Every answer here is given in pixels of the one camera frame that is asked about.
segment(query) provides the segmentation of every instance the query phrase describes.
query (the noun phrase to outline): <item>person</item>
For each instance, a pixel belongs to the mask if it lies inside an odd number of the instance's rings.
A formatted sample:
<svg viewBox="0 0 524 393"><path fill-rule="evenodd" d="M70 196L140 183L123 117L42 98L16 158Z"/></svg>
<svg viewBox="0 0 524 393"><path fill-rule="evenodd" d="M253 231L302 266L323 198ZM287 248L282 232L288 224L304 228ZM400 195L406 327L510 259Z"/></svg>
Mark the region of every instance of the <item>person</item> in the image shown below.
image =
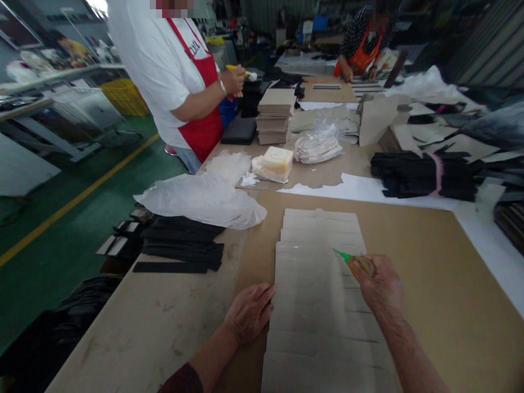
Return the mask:
<svg viewBox="0 0 524 393"><path fill-rule="evenodd" d="M368 77L376 79L378 64L391 43L392 13L387 0L375 0L372 7L365 6L357 13L344 35L334 76L351 82L354 75L364 75L373 62Z"/></svg>
<svg viewBox="0 0 524 393"><path fill-rule="evenodd" d="M58 30L50 30L47 33L49 38L58 44L73 61L93 63L89 50L79 42L67 38Z"/></svg>
<svg viewBox="0 0 524 393"><path fill-rule="evenodd" d="M402 281L384 255L367 255L376 272L370 277L355 262L360 290L386 339L404 393L449 393L450 390L422 349L404 318ZM239 346L255 339L269 322L274 285L253 285L241 291L224 324L211 339L160 388L159 393L211 392Z"/></svg>
<svg viewBox="0 0 524 393"><path fill-rule="evenodd" d="M109 0L108 25L160 137L195 174L220 141L218 105L241 96L245 70L238 65L220 74L193 20L168 17L186 14L187 3L175 0L178 10L151 10L148 1Z"/></svg>

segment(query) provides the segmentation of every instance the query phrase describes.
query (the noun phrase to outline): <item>yellow crate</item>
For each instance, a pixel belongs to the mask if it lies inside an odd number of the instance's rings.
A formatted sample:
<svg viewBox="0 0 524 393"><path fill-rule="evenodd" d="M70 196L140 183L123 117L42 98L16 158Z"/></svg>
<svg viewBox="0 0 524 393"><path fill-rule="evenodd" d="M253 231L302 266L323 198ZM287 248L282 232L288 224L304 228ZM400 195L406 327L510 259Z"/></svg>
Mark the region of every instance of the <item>yellow crate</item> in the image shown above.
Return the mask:
<svg viewBox="0 0 524 393"><path fill-rule="evenodd" d="M100 85L100 88L121 114L149 116L147 104L131 79L117 79Z"/></svg>

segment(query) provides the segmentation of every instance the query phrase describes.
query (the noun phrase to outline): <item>plastic bag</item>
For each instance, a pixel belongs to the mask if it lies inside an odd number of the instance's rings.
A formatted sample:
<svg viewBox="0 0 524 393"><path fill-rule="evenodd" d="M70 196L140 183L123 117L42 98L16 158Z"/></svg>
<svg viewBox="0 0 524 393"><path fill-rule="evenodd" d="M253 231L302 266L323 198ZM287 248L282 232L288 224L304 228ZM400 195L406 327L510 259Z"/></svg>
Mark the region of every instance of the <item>plastic bag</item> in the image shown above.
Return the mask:
<svg viewBox="0 0 524 393"><path fill-rule="evenodd" d="M230 154L223 150L212 158L206 166L206 173L220 175L235 186L239 179L251 169L251 156L246 152Z"/></svg>
<svg viewBox="0 0 524 393"><path fill-rule="evenodd" d="M524 102L469 122L461 128L461 132L508 151L524 150Z"/></svg>
<svg viewBox="0 0 524 393"><path fill-rule="evenodd" d="M428 71L404 79L404 83L400 86L394 86L384 91L386 97L391 97L393 94L405 94L413 99L424 100L430 97L447 97L456 98L462 102L467 103L464 112L480 110L487 112L484 105L479 105L472 101L464 94L462 94L457 86L447 85L440 75L440 71L436 65L431 67Z"/></svg>
<svg viewBox="0 0 524 393"><path fill-rule="evenodd" d="M300 133L293 146L293 156L304 164L321 163L340 154L337 125L325 116L317 120L314 129Z"/></svg>
<svg viewBox="0 0 524 393"><path fill-rule="evenodd" d="M134 198L161 216L185 216L204 224L240 230L260 224L267 214L245 191L213 174L180 175L157 181Z"/></svg>

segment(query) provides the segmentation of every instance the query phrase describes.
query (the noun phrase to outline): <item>patterned shirt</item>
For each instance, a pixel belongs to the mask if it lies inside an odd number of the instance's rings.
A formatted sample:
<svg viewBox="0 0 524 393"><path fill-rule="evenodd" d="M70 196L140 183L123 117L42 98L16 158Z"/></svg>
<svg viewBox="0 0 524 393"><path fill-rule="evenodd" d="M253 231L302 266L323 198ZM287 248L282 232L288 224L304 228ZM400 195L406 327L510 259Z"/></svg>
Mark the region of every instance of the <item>patterned shirt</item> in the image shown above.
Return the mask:
<svg viewBox="0 0 524 393"><path fill-rule="evenodd" d="M340 46L338 55L344 55L347 61L349 61L356 53L356 50L359 48L362 40L364 39L364 36L366 35L367 26L369 25L371 18L371 12L371 8L363 7L355 16L351 22L351 25L346 31L346 35L344 36L344 41ZM378 33L375 33L372 38L366 39L364 42L364 47L362 48L365 54L369 55L371 52L373 52L373 49L375 49L378 44L378 39ZM383 34L382 41L380 42L379 52L382 52L384 49L386 49L390 43L391 29L387 30L386 33Z"/></svg>

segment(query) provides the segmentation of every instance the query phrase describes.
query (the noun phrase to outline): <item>red sleeve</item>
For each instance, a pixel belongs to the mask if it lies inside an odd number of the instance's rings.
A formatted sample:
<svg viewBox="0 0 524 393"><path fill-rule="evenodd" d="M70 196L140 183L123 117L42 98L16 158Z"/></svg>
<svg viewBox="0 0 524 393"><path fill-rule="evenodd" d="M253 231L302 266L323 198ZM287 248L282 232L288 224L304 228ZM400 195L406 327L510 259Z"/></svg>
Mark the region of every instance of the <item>red sleeve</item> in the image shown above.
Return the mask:
<svg viewBox="0 0 524 393"><path fill-rule="evenodd" d="M189 363L184 364L158 390L158 393L203 393L202 382Z"/></svg>

